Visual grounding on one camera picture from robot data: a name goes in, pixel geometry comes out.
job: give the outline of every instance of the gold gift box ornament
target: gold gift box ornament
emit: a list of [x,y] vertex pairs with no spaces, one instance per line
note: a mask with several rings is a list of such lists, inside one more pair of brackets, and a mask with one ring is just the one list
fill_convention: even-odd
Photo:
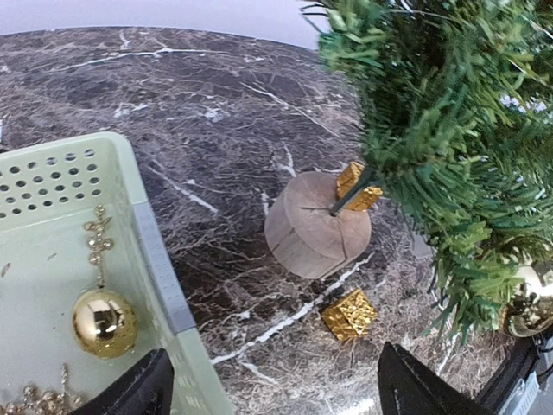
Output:
[[359,288],[322,312],[322,319],[341,342],[368,335],[369,326],[377,316]]
[[[351,162],[336,179],[337,195],[341,199],[357,183],[365,167],[361,163]],[[381,188],[366,188],[346,206],[348,210],[366,212],[382,195]]]

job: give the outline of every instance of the marble table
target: marble table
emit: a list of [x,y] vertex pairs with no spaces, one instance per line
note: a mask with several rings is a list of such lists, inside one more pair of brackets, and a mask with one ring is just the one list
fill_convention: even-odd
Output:
[[[132,142],[203,342],[239,414],[372,414],[384,342],[474,396],[510,341],[422,336],[437,310],[430,259],[388,200],[371,244],[320,281],[287,273],[264,217],[300,172],[358,158],[352,91],[313,51],[174,29],[73,29],[0,37],[0,150],[95,131]],[[355,288],[378,309],[337,342],[321,310]]]

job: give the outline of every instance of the artificial christmas tree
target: artificial christmas tree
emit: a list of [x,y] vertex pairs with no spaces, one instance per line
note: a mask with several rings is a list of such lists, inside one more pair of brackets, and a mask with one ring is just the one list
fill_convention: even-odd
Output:
[[[551,1],[320,0],[320,55],[359,95],[366,167],[435,248],[442,328],[499,327],[551,258]],[[529,299],[540,301],[539,296]]]

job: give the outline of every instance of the plastic crate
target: plastic crate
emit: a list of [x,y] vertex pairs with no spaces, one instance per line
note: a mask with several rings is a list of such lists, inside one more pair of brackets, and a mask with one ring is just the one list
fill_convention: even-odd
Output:
[[[104,256],[107,287],[136,308],[134,349],[103,361],[73,338],[71,311],[94,285],[82,225],[105,205],[112,216]],[[109,386],[152,348],[175,367],[174,414],[232,414],[204,349],[168,254],[129,142],[100,132],[0,155],[0,404],[22,387],[70,387],[87,398]]]

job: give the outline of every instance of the gold bauble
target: gold bauble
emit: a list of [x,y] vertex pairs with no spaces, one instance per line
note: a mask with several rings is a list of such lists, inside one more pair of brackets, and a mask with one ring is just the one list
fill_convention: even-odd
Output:
[[80,347],[102,359],[132,348],[137,339],[137,315],[121,295],[103,288],[83,294],[73,306],[73,332]]
[[499,314],[501,329],[514,337],[537,335],[553,323],[553,271],[549,266],[521,266],[523,282]]

